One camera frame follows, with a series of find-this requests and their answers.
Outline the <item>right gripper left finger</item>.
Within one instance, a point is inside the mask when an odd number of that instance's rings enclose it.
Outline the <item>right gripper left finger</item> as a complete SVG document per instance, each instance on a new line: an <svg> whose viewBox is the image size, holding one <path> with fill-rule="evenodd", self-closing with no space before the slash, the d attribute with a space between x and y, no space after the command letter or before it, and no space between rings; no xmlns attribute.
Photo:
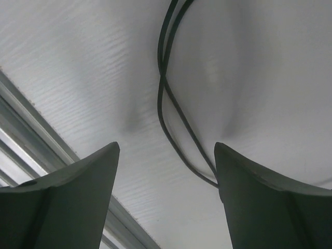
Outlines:
<svg viewBox="0 0 332 249"><path fill-rule="evenodd" d="M1 188L1 248L99 248L119 154L112 142L48 175Z"/></svg>

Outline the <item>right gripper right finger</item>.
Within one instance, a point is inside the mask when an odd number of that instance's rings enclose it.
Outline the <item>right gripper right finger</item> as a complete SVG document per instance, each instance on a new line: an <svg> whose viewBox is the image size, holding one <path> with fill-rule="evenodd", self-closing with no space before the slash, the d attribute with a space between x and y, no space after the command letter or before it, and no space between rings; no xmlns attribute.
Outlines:
<svg viewBox="0 0 332 249"><path fill-rule="evenodd" d="M223 143L214 156L233 248L331 248L331 190L249 160Z"/></svg>

